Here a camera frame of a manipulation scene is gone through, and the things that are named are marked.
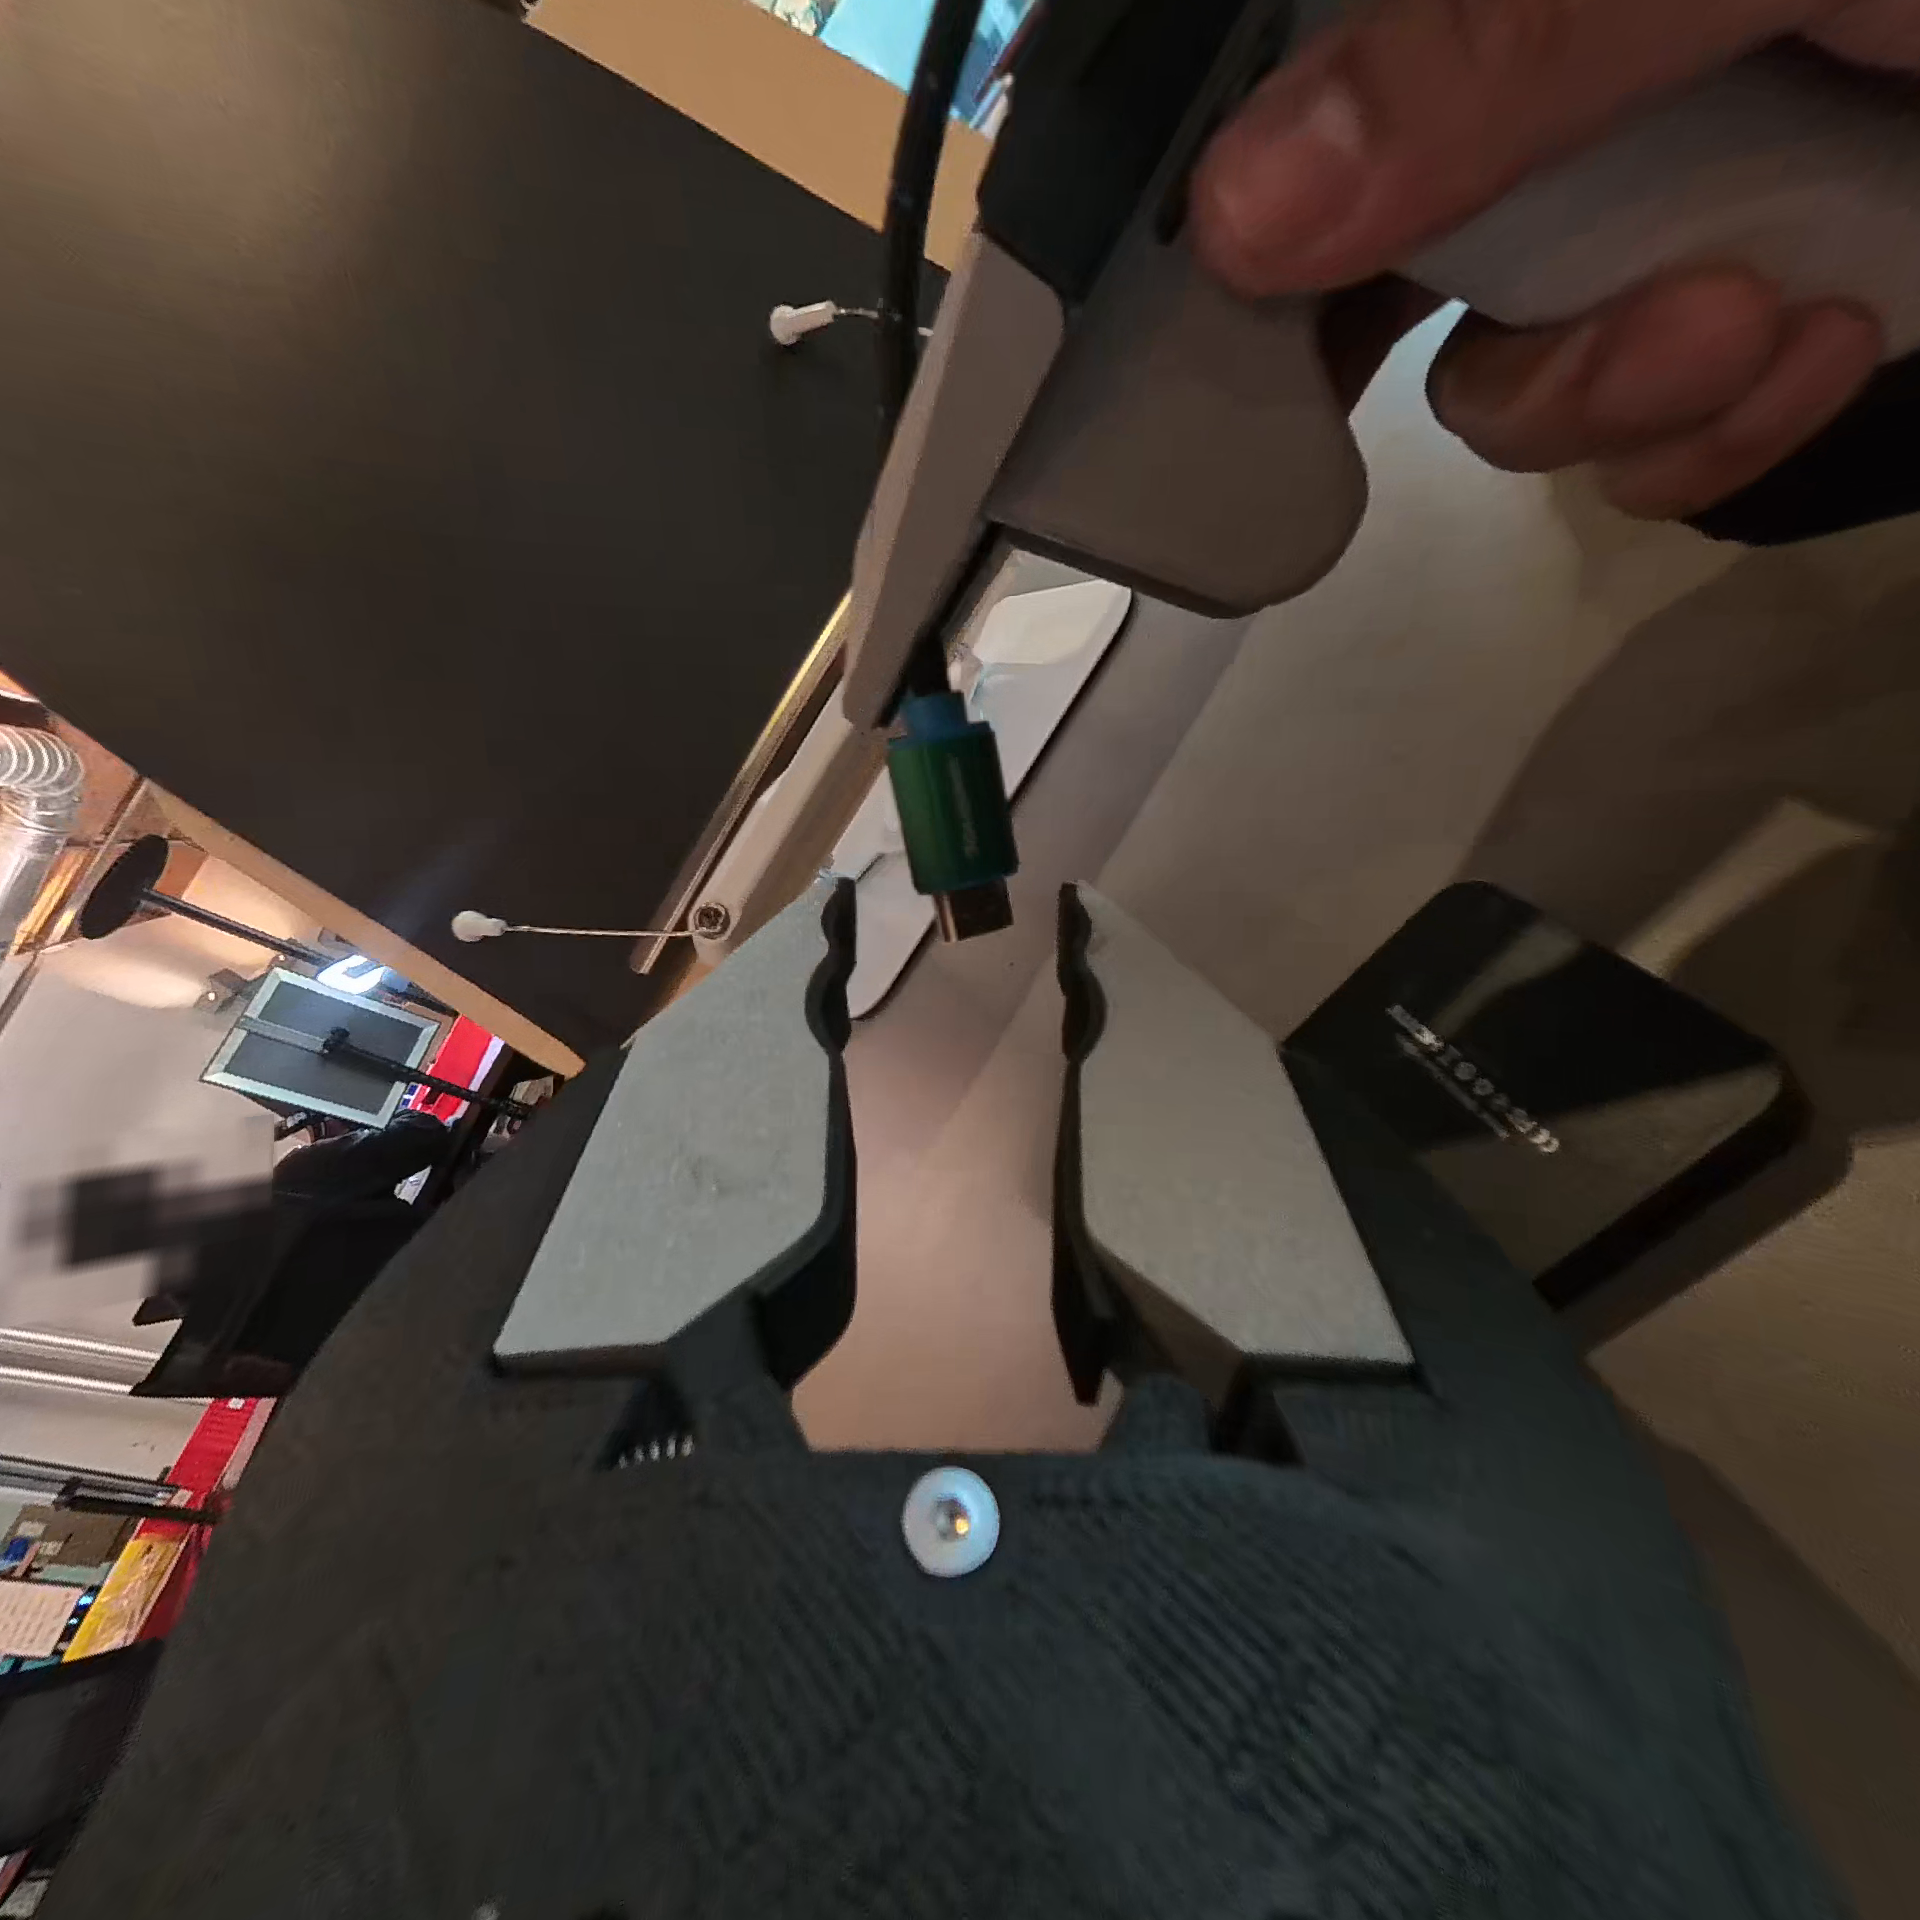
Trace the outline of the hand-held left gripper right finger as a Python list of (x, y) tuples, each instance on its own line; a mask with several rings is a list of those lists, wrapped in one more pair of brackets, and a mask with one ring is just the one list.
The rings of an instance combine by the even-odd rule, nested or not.
[(1403, 1383), (1415, 1354), (1281, 1044), (1129, 918), (1058, 894), (1052, 1320), (1072, 1395), (1164, 1373)]

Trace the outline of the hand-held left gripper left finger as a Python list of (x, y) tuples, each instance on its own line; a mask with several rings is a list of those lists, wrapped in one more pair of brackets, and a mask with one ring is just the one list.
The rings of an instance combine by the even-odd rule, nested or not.
[(494, 1342), (504, 1375), (742, 1358), (794, 1389), (857, 1296), (850, 880), (818, 878), (630, 1044)]

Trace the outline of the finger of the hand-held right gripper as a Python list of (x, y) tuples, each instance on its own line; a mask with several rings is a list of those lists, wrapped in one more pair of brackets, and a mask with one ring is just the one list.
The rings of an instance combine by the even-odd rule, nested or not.
[(988, 227), (971, 227), (855, 543), (841, 680), (852, 730), (884, 724), (915, 650), (969, 591), (984, 543), (1072, 563), (1028, 504), (999, 503), (1001, 492), (1058, 488), (1041, 472), (1058, 461), (1050, 391), (1070, 362), (1063, 298)]
[(1115, 255), (986, 514), (1016, 543), (1209, 618), (1314, 588), (1369, 499), (1319, 298), (1241, 302), (1192, 255)]

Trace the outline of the black adapter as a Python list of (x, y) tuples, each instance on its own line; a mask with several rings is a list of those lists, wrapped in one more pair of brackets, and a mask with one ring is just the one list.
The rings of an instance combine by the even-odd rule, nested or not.
[(1818, 1138), (1771, 1044), (1489, 880), (1426, 901), (1281, 1054), (1590, 1323), (1763, 1234)]

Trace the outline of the person's right hand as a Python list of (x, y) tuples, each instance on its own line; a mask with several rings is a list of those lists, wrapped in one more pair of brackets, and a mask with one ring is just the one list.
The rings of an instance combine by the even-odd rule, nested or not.
[[(1915, 79), (1918, 8), (1775, 3), (1401, 3), (1316, 35), (1218, 130), (1192, 245), (1241, 300), (1345, 294), (1364, 394), (1434, 302), (1388, 271), (1657, 95), (1800, 38)], [(1867, 386), (1882, 324), (1696, 268), (1559, 327), (1465, 316), (1435, 421), (1510, 472), (1586, 467), (1624, 514), (1692, 522), (1758, 485)]]

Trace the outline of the grey framed panel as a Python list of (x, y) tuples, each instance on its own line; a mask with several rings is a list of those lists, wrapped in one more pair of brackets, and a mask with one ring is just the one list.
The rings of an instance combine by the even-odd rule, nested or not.
[(200, 1082), (276, 1110), (382, 1130), (446, 1029), (407, 1004), (276, 966), (242, 989)]

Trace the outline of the wooden book stand white base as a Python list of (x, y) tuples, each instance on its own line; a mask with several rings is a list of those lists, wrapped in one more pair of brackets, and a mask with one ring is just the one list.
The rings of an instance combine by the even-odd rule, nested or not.
[(492, 4), (6, 4), (6, 670), (594, 1054), (849, 586), (872, 219)]

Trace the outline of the silver ventilation duct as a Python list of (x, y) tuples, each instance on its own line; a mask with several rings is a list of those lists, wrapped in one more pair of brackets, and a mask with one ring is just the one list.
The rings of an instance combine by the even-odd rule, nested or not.
[(3, 724), (3, 960), (67, 848), (86, 781), (83, 757), (59, 733)]

